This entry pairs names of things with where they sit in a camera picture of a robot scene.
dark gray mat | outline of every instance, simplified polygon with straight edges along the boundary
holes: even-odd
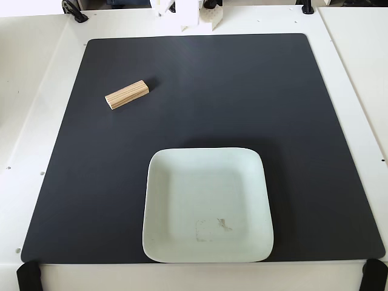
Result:
[[[112,111],[105,95],[140,79],[151,92]],[[22,260],[152,262],[142,250],[147,169],[177,147],[260,154],[268,261],[384,256],[309,42],[289,34],[90,41]]]

white table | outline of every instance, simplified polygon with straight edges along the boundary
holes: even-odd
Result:
[[[343,13],[340,10],[344,9],[319,10],[334,43],[318,12],[306,16],[300,7],[294,5],[225,7],[224,19],[213,34],[307,35],[383,242],[387,245],[388,168],[381,161],[383,154],[373,131],[387,153],[387,130],[384,129],[388,118],[383,107],[386,101],[381,100],[384,94],[388,96],[384,86],[388,66],[383,67],[382,75],[379,66],[387,62],[388,43],[368,29],[357,32],[355,37],[353,29],[355,24],[373,28],[376,22],[384,24],[385,21],[385,25],[375,28],[380,29],[382,35],[387,27],[384,18],[387,19],[388,10],[359,8],[344,10]],[[0,102],[7,105],[6,108],[0,106],[1,116],[7,118],[2,122],[4,126],[0,127],[0,135],[10,136],[8,143],[0,144],[0,149],[7,150],[0,164],[4,165],[3,169],[10,167],[0,175],[0,237],[6,238],[0,241],[1,290],[18,290],[15,271],[21,261],[15,250],[24,242],[87,41],[93,38],[198,33],[195,28],[182,33],[168,18],[155,19],[153,12],[147,9],[86,14],[90,20],[84,24],[78,24],[66,15],[0,19],[0,39],[6,39],[6,45],[0,47]],[[352,32],[344,29],[346,22],[351,23],[349,30]],[[362,50],[367,44],[374,48],[375,53],[366,55],[365,52],[364,58],[354,58],[354,50]],[[335,46],[356,83],[368,119]],[[375,60],[374,66],[367,67],[371,60]],[[380,76],[378,85],[382,86],[381,89],[375,90],[372,85],[363,83],[365,76],[370,76],[370,79]],[[42,282],[45,290],[358,290],[362,265],[362,261],[348,261],[43,266]]]

wood grain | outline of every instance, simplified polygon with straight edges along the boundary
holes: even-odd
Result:
[[[149,92],[147,85],[142,80],[105,96],[105,99],[113,110]]]

white panel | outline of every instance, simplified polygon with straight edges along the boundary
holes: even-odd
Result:
[[[64,265],[44,266],[42,279],[49,291],[355,291],[362,267],[362,263]]]
[[[320,11],[388,162],[388,7]]]
[[[68,16],[0,18],[0,175]]]

square plate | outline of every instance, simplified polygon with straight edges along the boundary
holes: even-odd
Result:
[[[145,254],[163,263],[266,259],[273,229],[259,154],[249,149],[167,149],[150,162]]]

